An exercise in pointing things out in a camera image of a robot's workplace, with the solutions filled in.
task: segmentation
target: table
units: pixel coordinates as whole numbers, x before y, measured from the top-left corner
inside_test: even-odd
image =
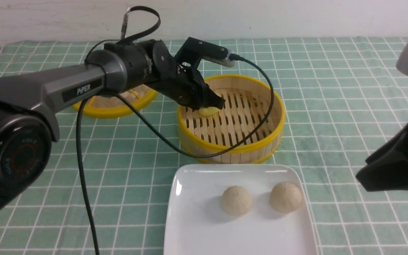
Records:
[[[321,255],[408,255],[408,192],[368,193],[354,175],[408,121],[408,77],[395,69],[408,38],[212,41],[255,61],[284,100],[282,142],[266,163],[299,174]],[[175,54],[183,41],[168,41]],[[0,50],[0,76],[82,63],[94,42],[23,41]],[[243,74],[204,61],[204,77]],[[175,102],[158,95],[143,114],[176,145]],[[58,113],[61,140],[47,169],[0,212],[0,255],[93,254],[78,179],[76,112]],[[102,254],[163,253],[178,155],[136,116],[83,120],[84,167]]]

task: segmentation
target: bamboo steamer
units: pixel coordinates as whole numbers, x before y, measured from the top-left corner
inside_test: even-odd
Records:
[[[270,87],[251,77],[218,75],[207,78],[206,83],[226,100],[225,106],[208,117],[190,108],[178,107],[180,142],[191,154],[220,152],[237,143],[259,124],[270,103]],[[279,146],[284,122],[284,105],[275,92],[269,118],[243,145],[223,155],[198,160],[223,164],[262,163]]]
[[[157,92],[145,85],[135,87],[120,94],[128,100],[136,110],[140,111],[146,107],[157,96]],[[81,102],[73,105],[75,110],[79,110]],[[93,118],[119,118],[129,114],[133,111],[128,108],[117,97],[92,97],[84,107],[83,114]]]

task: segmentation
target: white grid line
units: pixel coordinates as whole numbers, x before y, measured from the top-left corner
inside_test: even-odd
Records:
[[[282,96],[282,95],[283,95],[283,90],[282,90],[282,89],[280,90],[280,94],[281,94],[281,98],[283,98],[283,96]],[[286,105],[284,105],[284,109],[285,109],[286,117],[288,117],[288,110],[287,110]],[[290,127],[290,125],[288,125],[288,126],[289,126],[289,131],[290,131],[290,133],[292,134],[292,128]],[[293,141],[294,149],[296,150],[296,149],[297,149],[297,146],[296,146],[296,143],[295,143],[295,139],[294,139],[293,137],[292,137],[292,141]],[[303,181],[304,181],[304,180],[305,180],[305,175],[303,174],[303,169],[301,168],[301,165],[300,165],[300,158],[299,158],[299,156],[298,156],[298,152],[295,152],[295,154],[296,154],[297,162],[298,162],[298,164],[299,164],[298,168],[299,168],[299,170],[300,170],[301,178],[302,178]],[[311,201],[311,199],[310,199],[310,197],[309,197],[309,193],[308,193],[308,190],[307,190],[306,185],[303,185],[303,188],[304,188],[304,190],[305,190],[306,200],[307,200],[307,201]],[[309,213],[311,214],[311,219],[312,219],[312,221],[313,221],[313,222],[316,222],[316,217],[314,216],[314,211],[312,210],[312,205],[310,205],[308,211],[309,211]],[[322,242],[321,242],[321,238],[320,238],[320,235],[319,235],[319,230],[317,229],[317,227],[314,227],[314,224],[313,224],[313,231],[315,232],[316,242],[317,242],[317,245],[319,246],[319,245],[322,244]]]
[[[300,81],[298,82],[298,85],[299,85],[299,88],[300,88],[300,93],[302,94],[302,97],[303,97],[303,90],[301,89],[301,83],[300,83]],[[312,125],[311,115],[310,115],[309,112],[307,112],[307,115],[308,115],[308,119],[309,119],[309,121],[310,121],[310,123],[311,123],[311,129],[312,129],[312,131],[313,131],[313,134],[316,135],[316,131],[314,130],[314,126]],[[328,171],[327,171],[327,168],[326,168],[327,164],[325,163],[324,156],[322,155],[322,152],[321,152],[321,146],[319,145],[319,141],[317,140],[317,138],[316,138],[316,142],[317,142],[317,148],[318,148],[318,150],[319,150],[319,154],[320,154],[322,163],[323,163],[323,165],[324,165],[325,173],[326,173],[327,178],[328,178],[328,180],[329,180],[330,191],[331,191],[331,193],[332,193],[333,198],[335,199],[335,201],[337,201],[336,195],[335,195],[335,191],[333,190],[332,183],[330,182],[330,175],[328,174]],[[340,219],[341,219],[341,223],[342,223],[342,222],[343,222],[343,216],[342,216],[341,209],[340,209],[339,205],[336,205],[336,209],[337,209],[337,211],[338,211],[338,215],[339,215],[339,217],[340,217]],[[345,237],[346,237],[347,244],[350,245],[350,240],[349,240],[349,236],[348,236],[348,234],[347,234],[347,229],[346,229],[346,227],[345,227],[344,225],[343,225],[343,231],[344,231],[344,234],[345,234]],[[353,255],[353,250],[352,250],[351,248],[349,248],[349,250],[350,250],[350,254]]]

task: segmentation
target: white plate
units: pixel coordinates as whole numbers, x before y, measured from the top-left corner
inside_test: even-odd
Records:
[[[317,255],[307,203],[282,215],[269,203],[279,182],[295,183],[295,171],[268,164],[192,164],[174,177],[165,228],[164,255]],[[253,207],[233,218],[221,209],[228,187],[246,188]]]

